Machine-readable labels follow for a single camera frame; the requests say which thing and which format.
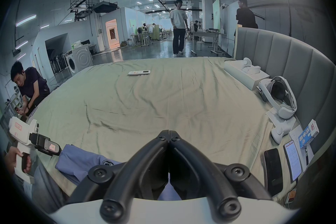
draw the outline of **vr headset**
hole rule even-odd
[[[265,102],[267,100],[270,102],[279,117],[288,119],[294,115],[297,109],[296,99],[286,79],[281,76],[263,79],[259,82],[258,87],[262,99]],[[282,104],[279,105],[274,98],[280,100]]]

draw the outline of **black smartphone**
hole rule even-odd
[[[272,148],[264,151],[261,155],[261,163],[264,167],[265,188],[274,197],[283,189],[282,168],[278,149]]]

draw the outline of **upholstered headboard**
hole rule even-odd
[[[320,133],[311,143],[316,153],[336,126],[336,66],[310,45],[280,33],[240,27],[236,36],[234,58],[248,57],[271,78],[287,79],[302,127],[316,120]]]

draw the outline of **floor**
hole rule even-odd
[[[185,40],[183,55],[178,55],[178,57],[188,58],[196,57],[191,53],[193,49],[193,42],[196,43],[196,40]],[[216,54],[210,52],[211,48],[208,48],[210,44],[203,44],[202,50],[197,51],[197,57],[217,57]],[[99,54],[93,55],[93,65],[109,63],[109,62],[118,62],[125,60],[133,59],[150,59],[150,58],[173,58],[173,38],[168,38],[165,40],[154,41],[152,45],[149,46],[138,46],[132,48],[121,48],[118,50],[107,50]],[[218,57],[230,57],[224,52],[224,55],[221,53],[218,54]],[[69,68],[62,70],[55,74],[55,77],[48,81],[50,91],[52,92],[57,87],[61,86],[65,81],[71,78]]]

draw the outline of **hand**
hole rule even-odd
[[[14,174],[14,168],[16,167],[16,155],[23,157],[23,154],[19,151],[17,147],[11,146],[8,153],[5,156],[5,164],[11,176]],[[23,171],[25,173],[29,173],[31,167],[32,167],[32,160],[30,158],[30,155],[28,155],[27,167]]]

